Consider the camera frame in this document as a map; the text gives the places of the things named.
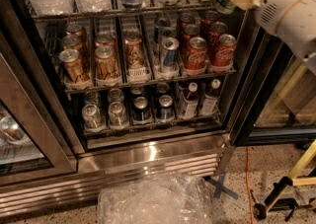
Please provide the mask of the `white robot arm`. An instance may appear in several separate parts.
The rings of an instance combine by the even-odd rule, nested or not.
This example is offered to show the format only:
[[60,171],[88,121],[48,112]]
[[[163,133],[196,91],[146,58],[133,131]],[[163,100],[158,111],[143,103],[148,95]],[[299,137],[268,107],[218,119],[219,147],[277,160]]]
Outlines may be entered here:
[[255,20],[316,74],[316,0],[229,0],[255,10]]

